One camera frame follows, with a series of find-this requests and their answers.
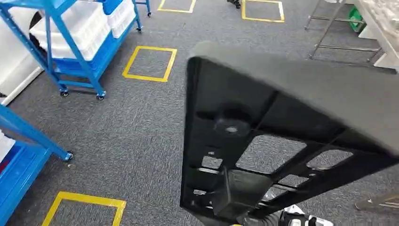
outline yellow tape square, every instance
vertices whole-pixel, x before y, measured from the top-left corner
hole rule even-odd
[[[245,13],[245,2],[247,2],[247,1],[257,1],[257,2],[266,2],[266,3],[278,4],[279,12],[280,12],[280,20],[247,17],[247,15]],[[268,0],[242,0],[241,16],[242,16],[242,18],[244,20],[255,20],[255,21],[264,21],[264,22],[284,23],[283,3],[281,1],[268,1]]]
[[[169,63],[166,66],[166,71],[165,74],[163,75],[163,78],[156,78],[156,77],[150,77],[150,76],[143,76],[143,75],[136,75],[136,74],[129,74],[129,69],[133,64],[133,61],[135,60],[138,51],[141,49],[149,49],[149,50],[156,50],[156,51],[169,51],[172,52],[172,55],[170,56]],[[125,78],[129,79],[141,79],[141,80],[148,80],[148,81],[160,81],[160,82],[167,82],[168,77],[170,74],[170,71],[172,70],[173,62],[175,61],[176,58],[176,53],[177,49],[175,48],[160,48],[160,47],[152,47],[152,46],[137,46],[136,49],[134,50],[132,56],[130,57],[128,64],[126,65],[125,69],[123,70],[122,75]]]
[[[123,210],[126,207],[126,201],[117,200],[117,199],[109,199],[85,194],[78,194],[78,193],[70,193],[70,192],[59,192],[56,199],[54,199],[53,204],[48,211],[46,218],[43,220],[41,226],[48,226],[50,225],[51,220],[53,219],[58,206],[61,203],[61,200],[70,200],[76,202],[84,202],[90,204],[97,204],[103,206],[112,206],[116,207],[115,217],[112,222],[112,226],[119,226],[120,220],[122,219]]]
[[[166,12],[175,12],[175,13],[192,13],[194,10],[194,5],[197,0],[192,0],[190,9],[189,10],[177,10],[177,9],[167,9],[167,8],[162,8],[163,5],[165,4],[165,0],[161,1],[160,6],[158,6],[158,11],[166,11]]]

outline white wall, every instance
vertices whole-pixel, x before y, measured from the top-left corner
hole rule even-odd
[[[34,9],[12,8],[10,13],[21,30],[28,35]],[[30,55],[6,23],[0,19],[0,92],[8,95],[0,98],[7,105],[41,72],[39,64]]]

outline white plastic bin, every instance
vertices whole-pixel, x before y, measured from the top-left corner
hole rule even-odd
[[[14,144],[15,140],[6,137],[0,129],[0,162],[3,161]]]
[[[98,23],[107,20],[101,2],[79,0],[67,9],[61,15],[61,18],[79,49],[84,49],[86,47],[84,46],[87,43],[86,41],[92,40],[93,36],[96,35]],[[50,30],[52,47],[63,48],[67,46],[65,39],[52,19],[50,19]],[[38,39],[40,45],[47,45],[46,23],[44,18],[32,27],[30,32]]]
[[[132,0],[123,0],[116,9],[108,15],[108,24],[111,28],[116,28],[120,25],[128,14],[135,14],[135,7]]]
[[[87,61],[90,61],[94,58],[96,55],[98,49],[104,42],[105,38],[108,36],[110,33],[111,29],[108,26],[108,24],[105,22],[103,23],[102,26],[100,26],[100,30],[97,33],[97,36],[94,36],[92,40],[86,40],[82,44],[82,48],[79,49],[80,53],[82,54],[83,58]],[[45,50],[47,50],[47,44],[44,43],[42,46]],[[72,58],[76,59],[76,56],[73,54],[71,48],[66,45],[66,46],[57,46],[51,47],[51,53],[53,55],[53,58]]]
[[[113,37],[118,39],[126,30],[126,28],[129,26],[129,24],[134,20],[135,17],[136,15],[134,12],[128,13],[127,16],[120,21],[120,24],[117,27],[112,28]]]

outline blue rolling cart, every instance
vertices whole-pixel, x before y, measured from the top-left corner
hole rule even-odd
[[[36,142],[29,144],[17,140],[3,160],[8,162],[0,172],[0,226],[3,226],[50,155],[54,153],[61,160],[69,161],[73,154],[59,147],[2,105],[0,105],[0,126]]]
[[[104,70],[112,60],[119,46],[126,38],[127,33],[132,28],[134,23],[137,23],[137,30],[139,33],[142,31],[142,25],[140,22],[139,14],[137,12],[137,6],[135,0],[133,1],[135,7],[136,17],[130,23],[124,33],[118,38],[108,37],[102,44],[99,51],[94,56],[93,62],[85,61],[81,52],[79,51],[76,43],[73,41],[70,32],[68,31],[65,23],[61,19],[61,14],[66,11],[76,0],[0,0],[0,16],[3,18],[5,23],[10,27],[17,38],[23,43],[23,45],[31,52],[33,57],[40,63],[46,73],[52,78],[57,84],[60,95],[68,96],[68,86],[80,86],[86,88],[93,88],[98,100],[104,99],[105,91],[101,87],[98,80],[103,74]],[[46,22],[46,34],[47,34],[47,59],[39,52],[34,44],[27,38],[21,29],[13,21],[12,16],[8,10],[12,7],[23,7],[23,8],[35,8],[40,9],[45,13]],[[65,62],[62,67],[53,68],[53,58],[51,54],[51,36],[50,36],[50,17],[53,19],[54,24],[59,29],[60,33],[66,40],[66,43],[70,46],[76,59]],[[77,77],[88,78],[90,82],[79,82],[79,81],[68,81],[62,80],[60,75],[66,74]]]

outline green container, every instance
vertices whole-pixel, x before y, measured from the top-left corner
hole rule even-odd
[[[359,13],[358,9],[356,8],[356,6],[353,6],[351,8],[351,10],[349,11],[348,14],[348,19],[350,20],[356,20],[356,21],[362,21],[363,17],[361,16],[361,14]],[[351,28],[357,32],[360,33],[366,26],[366,23],[354,23],[354,22],[349,22],[349,25],[351,26]]]

